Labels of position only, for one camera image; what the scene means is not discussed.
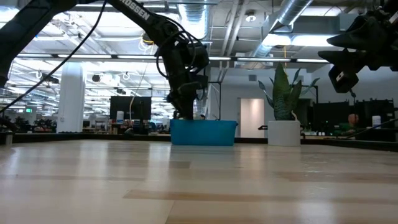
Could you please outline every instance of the blue bin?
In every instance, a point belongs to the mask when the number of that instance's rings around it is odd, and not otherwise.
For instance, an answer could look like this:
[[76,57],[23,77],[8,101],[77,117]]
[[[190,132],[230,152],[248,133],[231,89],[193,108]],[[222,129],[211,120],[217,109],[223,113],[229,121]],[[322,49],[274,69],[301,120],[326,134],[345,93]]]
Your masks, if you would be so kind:
[[178,120],[170,123],[172,144],[233,146],[236,121]]

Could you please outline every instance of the person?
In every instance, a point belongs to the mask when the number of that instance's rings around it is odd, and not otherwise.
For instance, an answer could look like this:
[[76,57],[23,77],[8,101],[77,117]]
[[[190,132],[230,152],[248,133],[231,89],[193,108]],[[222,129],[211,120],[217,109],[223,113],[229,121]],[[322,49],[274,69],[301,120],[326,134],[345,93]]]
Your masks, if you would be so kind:
[[340,134],[343,136],[349,136],[356,132],[357,124],[359,121],[358,114],[348,115],[348,123],[340,124]]

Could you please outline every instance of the wooden floor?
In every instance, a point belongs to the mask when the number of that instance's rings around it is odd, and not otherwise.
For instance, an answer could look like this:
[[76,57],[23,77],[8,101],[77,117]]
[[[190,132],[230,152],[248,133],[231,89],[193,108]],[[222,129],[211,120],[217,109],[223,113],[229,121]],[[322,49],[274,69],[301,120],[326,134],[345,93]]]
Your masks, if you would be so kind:
[[398,154],[64,141],[0,148],[0,224],[398,223]]

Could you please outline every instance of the white planter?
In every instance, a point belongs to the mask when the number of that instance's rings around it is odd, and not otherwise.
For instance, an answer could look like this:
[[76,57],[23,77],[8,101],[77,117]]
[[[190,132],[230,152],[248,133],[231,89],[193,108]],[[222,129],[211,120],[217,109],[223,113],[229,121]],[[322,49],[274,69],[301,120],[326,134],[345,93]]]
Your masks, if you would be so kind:
[[268,145],[300,146],[299,121],[269,121]]

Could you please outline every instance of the snake plant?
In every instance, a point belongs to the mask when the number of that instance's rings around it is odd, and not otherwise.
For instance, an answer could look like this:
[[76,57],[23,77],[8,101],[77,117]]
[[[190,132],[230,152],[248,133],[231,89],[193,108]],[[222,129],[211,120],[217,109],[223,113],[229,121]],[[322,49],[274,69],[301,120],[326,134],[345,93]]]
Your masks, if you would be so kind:
[[299,77],[300,70],[301,68],[296,71],[292,84],[289,84],[284,68],[282,64],[279,63],[275,71],[274,79],[270,78],[274,86],[272,98],[267,93],[266,86],[259,81],[259,87],[266,94],[268,103],[274,109],[274,116],[277,121],[294,120],[292,112],[296,108],[300,96],[306,94],[319,80],[319,78],[314,79],[310,86],[302,91],[302,81],[299,80],[295,84]]

